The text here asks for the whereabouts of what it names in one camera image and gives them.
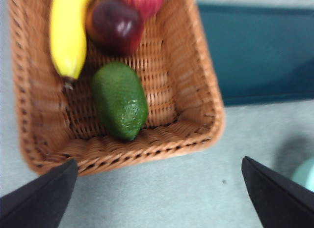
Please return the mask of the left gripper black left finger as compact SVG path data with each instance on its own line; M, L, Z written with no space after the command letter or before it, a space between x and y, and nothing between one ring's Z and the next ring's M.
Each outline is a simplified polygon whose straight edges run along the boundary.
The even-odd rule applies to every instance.
M57 228L78 176L75 159L0 198L2 228Z

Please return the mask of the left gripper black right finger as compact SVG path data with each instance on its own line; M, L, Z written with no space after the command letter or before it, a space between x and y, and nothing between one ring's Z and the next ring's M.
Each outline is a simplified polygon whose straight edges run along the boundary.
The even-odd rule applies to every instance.
M241 172L264 228L312 228L314 193L245 156Z

